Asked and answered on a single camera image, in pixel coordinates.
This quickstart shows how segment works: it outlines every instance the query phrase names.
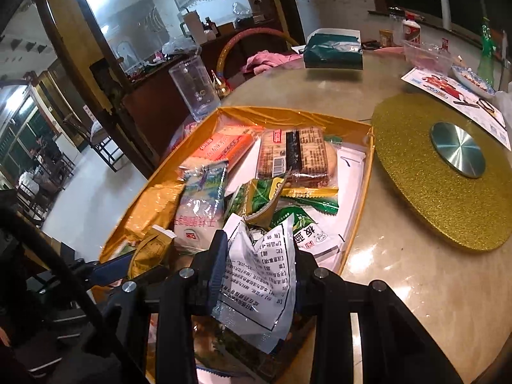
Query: window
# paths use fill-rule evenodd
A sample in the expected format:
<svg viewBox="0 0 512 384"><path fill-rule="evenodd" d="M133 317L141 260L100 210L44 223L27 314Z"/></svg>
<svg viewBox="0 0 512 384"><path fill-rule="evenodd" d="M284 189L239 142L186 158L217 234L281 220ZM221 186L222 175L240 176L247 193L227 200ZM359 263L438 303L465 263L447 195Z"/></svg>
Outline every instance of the window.
<svg viewBox="0 0 512 384"><path fill-rule="evenodd" d="M34 168L30 150L37 147L36 139L53 132L32 98L27 97L14 110L0 135L0 164L12 179L17 180L24 171Z"/></svg>

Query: plastic container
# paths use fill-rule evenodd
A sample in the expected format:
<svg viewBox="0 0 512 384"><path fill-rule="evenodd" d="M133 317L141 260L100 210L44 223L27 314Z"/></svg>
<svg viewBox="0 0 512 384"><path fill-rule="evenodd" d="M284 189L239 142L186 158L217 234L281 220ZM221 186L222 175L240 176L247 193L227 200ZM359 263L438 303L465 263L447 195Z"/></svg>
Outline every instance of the plastic container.
<svg viewBox="0 0 512 384"><path fill-rule="evenodd" d="M169 74L194 120L202 121L221 104L199 56L178 63Z"/></svg>
<svg viewBox="0 0 512 384"><path fill-rule="evenodd" d="M405 18L405 12L398 7L388 8L389 18L391 20L390 29L393 31L393 44L396 46L403 46L404 40L404 26L402 22Z"/></svg>
<svg viewBox="0 0 512 384"><path fill-rule="evenodd" d="M393 32L391 30L379 30L380 45L382 47L393 47Z"/></svg>
<svg viewBox="0 0 512 384"><path fill-rule="evenodd" d="M407 13L406 19L402 22L404 27L404 43L421 43L421 26L414 21L414 16Z"/></svg>
<svg viewBox="0 0 512 384"><path fill-rule="evenodd" d="M418 69L427 69L448 75L453 60L441 47L429 43L414 43L404 40L404 53L408 62Z"/></svg>

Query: metal screw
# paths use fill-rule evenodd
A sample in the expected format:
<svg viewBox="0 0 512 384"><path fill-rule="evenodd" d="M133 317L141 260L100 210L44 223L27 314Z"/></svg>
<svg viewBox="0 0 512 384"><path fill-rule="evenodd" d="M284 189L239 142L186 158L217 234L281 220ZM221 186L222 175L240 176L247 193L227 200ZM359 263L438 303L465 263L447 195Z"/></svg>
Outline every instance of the metal screw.
<svg viewBox="0 0 512 384"><path fill-rule="evenodd" d="M384 283L382 280L374 280L372 282L372 287L373 287L373 289L377 290L378 292L383 292L383 291L385 291L386 288L388 288L386 286L386 283Z"/></svg>
<svg viewBox="0 0 512 384"><path fill-rule="evenodd" d="M180 270L180 277L189 278L194 275L194 269L190 267L185 267Z"/></svg>
<svg viewBox="0 0 512 384"><path fill-rule="evenodd" d="M133 292L136 288L137 288L137 283L132 282L132 281L123 283L123 285L122 285L122 289L126 293Z"/></svg>
<svg viewBox="0 0 512 384"><path fill-rule="evenodd" d="M313 274L318 278L325 278L329 275L329 270L323 267L315 268L315 271L313 271Z"/></svg>

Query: green glass bottle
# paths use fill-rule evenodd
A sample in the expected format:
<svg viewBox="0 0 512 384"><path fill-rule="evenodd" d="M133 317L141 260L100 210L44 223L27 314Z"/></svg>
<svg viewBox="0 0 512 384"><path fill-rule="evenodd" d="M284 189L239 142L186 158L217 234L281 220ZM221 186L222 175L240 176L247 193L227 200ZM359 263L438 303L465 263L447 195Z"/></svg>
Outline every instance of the green glass bottle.
<svg viewBox="0 0 512 384"><path fill-rule="evenodd" d="M477 75L485 80L490 86L494 86L494 59L493 54L496 50L491 39L491 28L489 19L483 18L482 22L482 56L478 65Z"/></svg>

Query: glitter surface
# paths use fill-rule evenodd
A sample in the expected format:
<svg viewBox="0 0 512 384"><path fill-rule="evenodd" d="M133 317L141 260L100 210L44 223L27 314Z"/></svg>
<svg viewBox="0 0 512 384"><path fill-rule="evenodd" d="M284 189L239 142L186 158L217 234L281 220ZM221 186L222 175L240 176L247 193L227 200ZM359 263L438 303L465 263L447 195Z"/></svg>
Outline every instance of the glitter surface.
<svg viewBox="0 0 512 384"><path fill-rule="evenodd" d="M432 146L438 121L466 130L486 169L478 179L451 169ZM455 244L475 251L502 245L512 232L512 169L505 148L464 115L426 94L399 94L375 108L376 151L412 207Z"/></svg>

